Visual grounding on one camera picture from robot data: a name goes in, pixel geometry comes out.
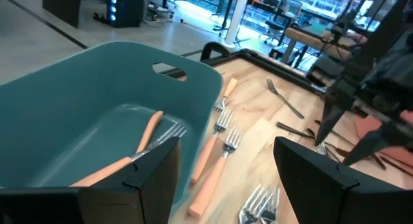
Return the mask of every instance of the fork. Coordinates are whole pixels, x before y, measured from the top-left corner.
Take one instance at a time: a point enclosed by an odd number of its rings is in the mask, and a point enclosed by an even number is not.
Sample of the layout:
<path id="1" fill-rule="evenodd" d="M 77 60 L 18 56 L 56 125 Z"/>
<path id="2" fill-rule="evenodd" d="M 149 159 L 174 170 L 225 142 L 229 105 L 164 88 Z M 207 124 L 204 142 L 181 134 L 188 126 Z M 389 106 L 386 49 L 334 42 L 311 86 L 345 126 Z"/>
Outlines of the fork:
<path id="1" fill-rule="evenodd" d="M 135 153 L 133 156 L 127 156 L 123 159 L 120 159 L 116 161 L 115 163 L 106 166 L 102 168 L 101 170 L 98 170 L 97 172 L 94 172 L 93 174 L 81 179 L 80 181 L 74 183 L 71 185 L 71 187 L 89 187 L 91 185 L 96 184 L 97 182 L 101 181 L 102 179 L 105 179 L 106 177 L 116 173 L 118 170 L 121 170 L 122 168 L 126 167 L 127 165 L 133 163 L 135 160 L 137 160 L 140 156 L 143 154 L 146 154 L 148 151 L 158 147 L 162 143 L 164 143 L 166 140 L 168 140 L 170 137 L 183 137 L 183 135 L 186 133 L 186 128 L 179 123 L 175 123 L 173 126 L 171 126 L 162 136 L 157 138 L 154 142 L 149 144 L 147 146 L 146 150 L 140 151 Z"/>
<path id="2" fill-rule="evenodd" d="M 219 101 L 217 101 L 217 103 L 214 105 L 215 109 L 218 112 L 224 111 L 225 101 L 228 99 L 228 96 L 231 94 L 231 92 L 234 91 L 236 86 L 237 86 L 237 80 L 234 78 L 231 78 L 229 84 L 227 85 L 227 89 L 225 89 L 224 96 Z"/>
<path id="3" fill-rule="evenodd" d="M 270 92 L 272 92 L 273 94 L 277 95 L 278 98 L 280 98 L 280 100 L 282 100 L 282 102 L 284 102 L 284 104 L 286 104 L 292 111 L 293 113 L 296 114 L 297 117 L 304 119 L 304 115 L 301 114 L 300 112 L 298 112 L 298 110 L 296 108 L 294 108 L 288 101 L 287 99 L 285 99 L 276 89 L 276 87 L 274 86 L 273 82 L 271 79 L 266 79 L 267 81 L 267 87 L 269 89 Z"/>
<path id="4" fill-rule="evenodd" d="M 258 185 L 239 211 L 239 224 L 252 224 L 257 220 L 262 224 L 274 222 L 278 203 L 279 188 L 271 192 L 269 188 Z"/>
<path id="5" fill-rule="evenodd" d="M 205 143 L 198 157 L 194 172 L 191 176 L 191 183 L 196 183 L 201 177 L 202 171 L 204 171 L 205 165 L 207 164 L 209 155 L 211 155 L 211 151 L 218 138 L 218 135 L 228 128 L 228 125 L 232 119 L 232 114 L 232 112 L 229 113 L 227 111 L 224 111 L 219 115 L 219 118 L 214 125 L 214 134 L 212 134 L 211 138 Z"/>
<path id="6" fill-rule="evenodd" d="M 243 134 L 241 133 L 241 130 L 236 127 L 232 127 L 230 134 L 225 139 L 224 154 L 219 158 L 211 173 L 202 184 L 201 189 L 196 194 L 191 206 L 189 206 L 188 212 L 193 217 L 199 219 L 204 214 L 212 195 L 214 194 L 219 178 L 221 177 L 221 173 L 224 169 L 225 163 L 227 162 L 227 157 L 230 153 L 237 149 L 242 137 Z"/>

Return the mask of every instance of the fork handle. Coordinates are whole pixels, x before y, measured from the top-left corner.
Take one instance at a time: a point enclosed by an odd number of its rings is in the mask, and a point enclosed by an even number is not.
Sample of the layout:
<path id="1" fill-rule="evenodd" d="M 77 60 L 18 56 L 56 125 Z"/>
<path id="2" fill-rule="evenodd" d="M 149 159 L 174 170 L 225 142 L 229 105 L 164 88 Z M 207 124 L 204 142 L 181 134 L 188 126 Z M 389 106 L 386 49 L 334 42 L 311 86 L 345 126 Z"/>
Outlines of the fork handle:
<path id="1" fill-rule="evenodd" d="M 304 119 L 304 115 L 301 114 L 300 112 L 298 112 L 298 110 L 297 110 L 295 107 L 293 107 L 293 106 L 287 101 L 287 99 L 285 99 L 285 98 L 284 98 L 283 96 L 281 96 L 281 95 L 278 95 L 278 97 L 279 97 L 281 100 L 283 100 L 284 104 L 286 104 L 286 105 L 293 111 L 293 113 L 296 114 L 297 117 L 299 117 L 299 118 L 301 118 L 301 119 Z"/>
<path id="2" fill-rule="evenodd" d="M 237 80 L 231 78 L 230 83 L 227 85 L 227 89 L 224 92 L 224 97 L 228 97 L 232 91 L 234 91 L 235 87 L 237 86 Z"/>
<path id="3" fill-rule="evenodd" d="M 157 126 L 157 124 L 160 122 L 162 119 L 163 112 L 158 111 L 152 117 L 149 119 L 148 125 L 145 128 L 145 131 L 143 132 L 141 142 L 137 146 L 136 153 L 141 152 L 142 150 L 146 149 L 146 146 L 149 143 L 149 139 L 154 133 L 154 130 Z"/>
<path id="4" fill-rule="evenodd" d="M 105 179 L 106 177 L 114 174 L 118 170 L 121 170 L 122 168 L 126 167 L 132 162 L 132 159 L 130 157 L 125 157 L 123 159 L 120 159 L 116 161 L 115 163 L 106 166 L 102 168 L 101 170 L 98 170 L 97 172 L 94 172 L 93 174 L 81 179 L 80 181 L 74 183 L 71 185 L 71 187 L 89 187 L 97 182 L 101 181 L 102 179 Z"/>
<path id="5" fill-rule="evenodd" d="M 198 161 L 196 162 L 194 172 L 192 173 L 191 183 L 196 183 L 201 177 L 202 171 L 204 171 L 205 165 L 207 164 L 209 155 L 211 155 L 217 138 L 218 134 L 213 134 L 202 148 L 202 151 L 198 157 Z"/>
<path id="6" fill-rule="evenodd" d="M 215 188 L 217 187 L 219 178 L 227 162 L 227 157 L 220 157 L 215 164 L 211 173 L 208 175 L 206 181 L 203 183 L 201 189 L 196 194 L 191 206 L 189 206 L 189 214 L 199 219 L 207 209 L 212 195 L 214 195 Z"/>

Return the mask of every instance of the table leg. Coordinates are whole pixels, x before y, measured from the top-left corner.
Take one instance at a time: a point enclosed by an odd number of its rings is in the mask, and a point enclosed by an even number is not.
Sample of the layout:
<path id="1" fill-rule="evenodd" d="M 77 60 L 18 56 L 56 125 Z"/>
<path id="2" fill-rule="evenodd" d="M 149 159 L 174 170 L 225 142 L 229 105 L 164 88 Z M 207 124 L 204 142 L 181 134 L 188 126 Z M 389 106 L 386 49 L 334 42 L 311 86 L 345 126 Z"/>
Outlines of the table leg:
<path id="1" fill-rule="evenodd" d="M 299 66 L 299 64 L 300 64 L 301 61 L 303 60 L 303 57 L 304 57 L 305 53 L 307 52 L 307 50 L 308 50 L 308 46 L 305 45 L 305 46 L 303 47 L 303 51 L 302 51 L 302 52 L 300 53 L 300 55 L 298 56 L 298 59 L 297 59 L 297 61 L 296 61 L 296 64 L 294 65 L 294 68 L 297 68 L 297 67 Z"/>
<path id="2" fill-rule="evenodd" d="M 281 58 L 282 63 L 287 63 L 287 61 L 288 61 L 288 59 L 289 59 L 296 43 L 297 43 L 296 40 L 290 39 L 290 43 L 288 44 L 288 47 L 285 50 L 285 53 L 284 53 L 283 57 Z"/>

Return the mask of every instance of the computer tower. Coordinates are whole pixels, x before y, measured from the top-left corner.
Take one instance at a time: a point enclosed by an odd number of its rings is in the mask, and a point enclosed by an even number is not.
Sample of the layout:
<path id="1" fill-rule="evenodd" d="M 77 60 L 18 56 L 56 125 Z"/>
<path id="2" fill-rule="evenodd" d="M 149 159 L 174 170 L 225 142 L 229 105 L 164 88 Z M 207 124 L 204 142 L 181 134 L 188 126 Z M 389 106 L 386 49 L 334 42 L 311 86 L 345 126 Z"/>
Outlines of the computer tower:
<path id="1" fill-rule="evenodd" d="M 139 27 L 147 8 L 145 0 L 108 0 L 106 18 L 115 28 Z"/>

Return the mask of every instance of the teal plastic bin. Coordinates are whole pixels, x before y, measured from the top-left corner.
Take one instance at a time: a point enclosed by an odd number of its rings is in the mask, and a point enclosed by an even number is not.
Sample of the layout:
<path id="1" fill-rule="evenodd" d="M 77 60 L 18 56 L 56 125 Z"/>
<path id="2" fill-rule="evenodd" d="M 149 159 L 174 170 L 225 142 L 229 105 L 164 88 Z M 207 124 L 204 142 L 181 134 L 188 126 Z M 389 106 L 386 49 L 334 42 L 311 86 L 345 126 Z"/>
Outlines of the teal plastic bin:
<path id="1" fill-rule="evenodd" d="M 156 73 L 165 63 L 186 80 Z M 85 50 L 0 86 L 0 187 L 67 187 L 134 154 L 151 115 L 173 122 L 181 139 L 174 207 L 185 200 L 222 77 L 213 68 L 133 42 Z"/>

